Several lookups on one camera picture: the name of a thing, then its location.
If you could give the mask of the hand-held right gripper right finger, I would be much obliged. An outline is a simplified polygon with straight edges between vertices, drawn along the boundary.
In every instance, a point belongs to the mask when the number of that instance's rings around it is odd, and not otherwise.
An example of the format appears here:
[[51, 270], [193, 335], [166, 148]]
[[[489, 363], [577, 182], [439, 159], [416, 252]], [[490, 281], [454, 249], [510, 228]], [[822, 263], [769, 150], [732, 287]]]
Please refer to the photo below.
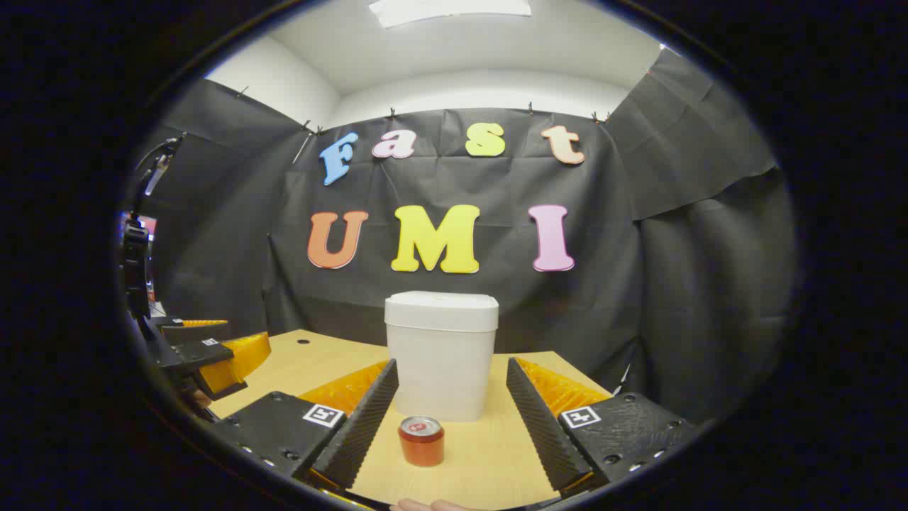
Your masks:
[[613, 484], [667, 456], [697, 426], [638, 392], [603, 392], [510, 357], [506, 386], [554, 491]]

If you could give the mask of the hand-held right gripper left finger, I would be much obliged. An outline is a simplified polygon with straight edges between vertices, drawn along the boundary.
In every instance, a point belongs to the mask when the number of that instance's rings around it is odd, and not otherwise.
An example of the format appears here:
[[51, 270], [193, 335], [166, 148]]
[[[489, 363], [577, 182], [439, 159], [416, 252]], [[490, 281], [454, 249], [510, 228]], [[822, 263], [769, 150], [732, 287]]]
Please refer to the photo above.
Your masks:
[[286, 478], [343, 492], [353, 486], [398, 386], [390, 359], [317, 388], [311, 400], [269, 392], [211, 430]]

